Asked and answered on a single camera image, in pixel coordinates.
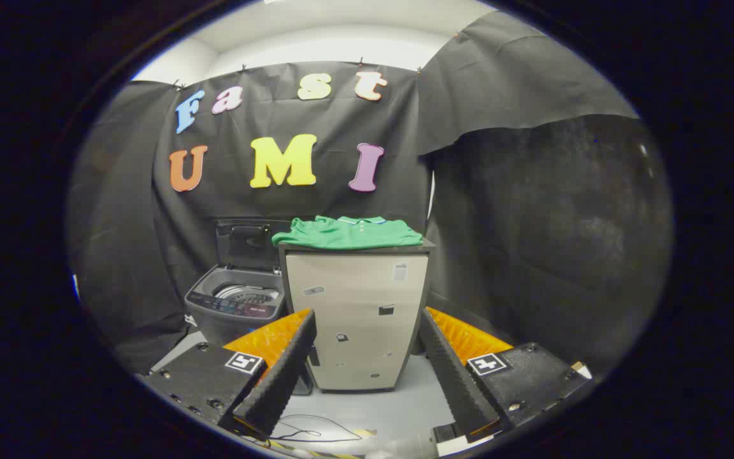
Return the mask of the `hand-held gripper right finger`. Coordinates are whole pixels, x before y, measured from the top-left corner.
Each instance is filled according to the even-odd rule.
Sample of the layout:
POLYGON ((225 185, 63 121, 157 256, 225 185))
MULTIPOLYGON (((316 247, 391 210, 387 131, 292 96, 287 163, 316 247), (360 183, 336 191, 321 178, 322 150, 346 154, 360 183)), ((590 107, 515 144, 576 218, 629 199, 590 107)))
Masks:
POLYGON ((419 336, 452 427, 468 442, 524 429, 593 381, 585 363, 565 363, 535 342, 510 345, 431 307, 419 336))

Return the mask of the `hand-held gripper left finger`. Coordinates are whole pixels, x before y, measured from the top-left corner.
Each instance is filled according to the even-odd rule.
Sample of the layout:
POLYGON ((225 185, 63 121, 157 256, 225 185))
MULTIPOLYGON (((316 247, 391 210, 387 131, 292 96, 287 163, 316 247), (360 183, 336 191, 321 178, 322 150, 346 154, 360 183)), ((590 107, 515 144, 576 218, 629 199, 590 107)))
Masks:
POLYGON ((313 310, 282 317, 223 346, 200 342, 146 375, 183 410, 265 441, 282 418, 317 336, 313 310))

